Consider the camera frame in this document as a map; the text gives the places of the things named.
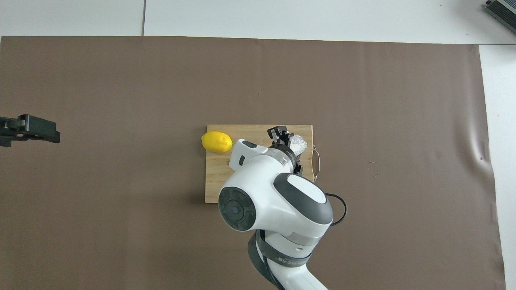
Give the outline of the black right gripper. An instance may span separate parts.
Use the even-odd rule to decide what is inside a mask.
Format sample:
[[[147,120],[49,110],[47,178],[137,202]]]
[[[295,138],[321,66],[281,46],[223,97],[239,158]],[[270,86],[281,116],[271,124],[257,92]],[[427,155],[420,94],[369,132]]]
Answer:
[[[293,164],[293,174],[302,176],[304,168],[300,159],[301,153],[290,147],[289,130],[286,126],[275,126],[267,130],[267,134],[273,143],[276,143],[276,149],[283,152],[290,162]]]

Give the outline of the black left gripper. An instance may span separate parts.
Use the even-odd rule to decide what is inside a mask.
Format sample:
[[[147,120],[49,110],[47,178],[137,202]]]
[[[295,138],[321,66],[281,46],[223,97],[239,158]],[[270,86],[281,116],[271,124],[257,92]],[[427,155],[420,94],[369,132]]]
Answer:
[[[22,141],[27,140],[42,140],[50,143],[60,143],[60,132],[56,132],[56,123],[32,116],[30,114],[22,114],[17,118],[0,118],[0,146],[11,147],[12,142],[19,140],[18,133],[20,128],[20,121],[22,131],[27,132],[22,135]],[[35,134],[35,133],[53,133],[50,135]]]

